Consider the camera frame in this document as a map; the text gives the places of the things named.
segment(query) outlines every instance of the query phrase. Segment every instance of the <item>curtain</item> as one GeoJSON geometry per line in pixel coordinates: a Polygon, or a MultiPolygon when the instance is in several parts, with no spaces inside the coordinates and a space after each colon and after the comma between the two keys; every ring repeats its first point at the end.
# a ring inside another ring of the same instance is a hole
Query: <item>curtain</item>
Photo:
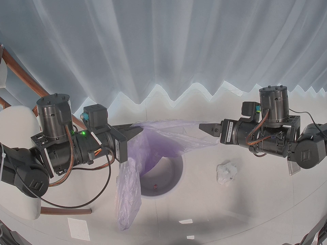
{"type": "MultiPolygon", "coordinates": [[[[156,84],[327,91],[327,0],[0,0],[0,42],[49,93],[106,107],[156,84]]],[[[8,72],[24,105],[37,95],[8,72]]]]}

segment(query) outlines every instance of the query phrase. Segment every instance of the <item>chair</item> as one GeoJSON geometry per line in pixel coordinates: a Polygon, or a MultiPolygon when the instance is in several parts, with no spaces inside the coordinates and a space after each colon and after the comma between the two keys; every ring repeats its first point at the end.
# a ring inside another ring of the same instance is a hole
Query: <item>chair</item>
{"type": "MultiPolygon", "coordinates": [[[[40,132],[32,110],[25,106],[11,106],[0,111],[0,141],[10,148],[33,147],[31,136],[40,132]]],[[[25,219],[37,219],[40,214],[91,214],[91,209],[60,209],[41,207],[41,200],[23,194],[15,186],[0,182],[0,205],[25,219]]]]}

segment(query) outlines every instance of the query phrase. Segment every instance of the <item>chair leg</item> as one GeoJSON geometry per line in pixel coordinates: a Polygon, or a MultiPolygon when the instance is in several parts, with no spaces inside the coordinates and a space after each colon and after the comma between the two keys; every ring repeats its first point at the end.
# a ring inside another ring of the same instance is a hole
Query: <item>chair leg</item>
{"type": "Polygon", "coordinates": [[[43,215],[85,215],[91,213],[91,209],[61,209],[41,207],[41,214],[43,215]]]}

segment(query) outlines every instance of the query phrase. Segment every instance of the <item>floor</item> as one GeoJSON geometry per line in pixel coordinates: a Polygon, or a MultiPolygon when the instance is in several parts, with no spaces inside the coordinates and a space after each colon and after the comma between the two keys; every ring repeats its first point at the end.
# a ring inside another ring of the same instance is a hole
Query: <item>floor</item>
{"type": "MultiPolygon", "coordinates": [[[[238,120],[243,101],[259,102],[259,86],[243,93],[224,84],[214,95],[195,84],[177,101],[157,86],[140,105],[123,94],[108,109],[112,125],[141,120],[185,119],[220,122],[238,120]]],[[[326,93],[289,92],[289,106],[309,111],[317,123],[325,123],[326,93]]],[[[301,115],[301,130],[310,118],[301,115]]],[[[114,163],[112,179],[100,198],[90,205],[91,215],[70,216],[87,222],[90,241],[71,237],[67,216],[41,215],[35,221],[18,218],[4,208],[0,219],[33,245],[43,244],[283,244],[297,243],[327,213],[327,159],[316,167],[289,176],[284,158],[271,155],[259,158],[238,146],[218,144],[185,154],[186,172],[178,188],[161,199],[142,199],[132,226],[119,231],[115,222],[114,163]],[[231,161],[236,178],[225,185],[216,181],[216,167],[231,161]],[[193,223],[179,221],[192,219],[193,223]]],[[[102,164],[103,158],[96,160],[102,164]]],[[[62,205],[82,204],[103,187],[107,171],[75,171],[62,186],[44,196],[62,205]]]]}

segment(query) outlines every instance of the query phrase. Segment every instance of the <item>purple plastic bag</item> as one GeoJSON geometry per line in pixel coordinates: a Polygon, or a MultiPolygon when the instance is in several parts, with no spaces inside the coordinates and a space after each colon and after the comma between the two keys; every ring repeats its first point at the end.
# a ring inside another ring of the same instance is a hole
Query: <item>purple plastic bag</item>
{"type": "Polygon", "coordinates": [[[199,130],[199,123],[162,120],[134,124],[143,131],[128,141],[128,161],[121,164],[116,182],[116,217],[120,230],[130,227],[141,207],[140,176],[149,172],[162,157],[175,158],[216,144],[187,135],[185,128],[199,130]]]}

